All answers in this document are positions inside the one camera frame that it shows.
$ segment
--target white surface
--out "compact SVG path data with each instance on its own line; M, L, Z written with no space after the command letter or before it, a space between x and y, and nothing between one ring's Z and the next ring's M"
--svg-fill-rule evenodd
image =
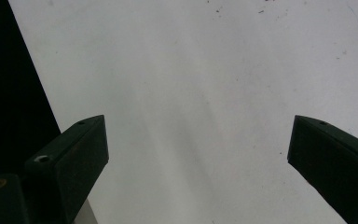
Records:
M94 212L90 206L89 200L86 200L83 203L83 206L80 208L75 221L73 224L98 224L97 219L94 216Z
M105 114L100 224L344 223L286 153L295 114L358 136L358 3L10 3L60 128Z

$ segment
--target white table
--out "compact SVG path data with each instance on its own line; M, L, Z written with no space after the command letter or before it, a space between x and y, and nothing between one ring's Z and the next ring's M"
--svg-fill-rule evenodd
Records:
M358 3L10 0L62 131L105 114L100 224L344 223L286 160L358 137Z

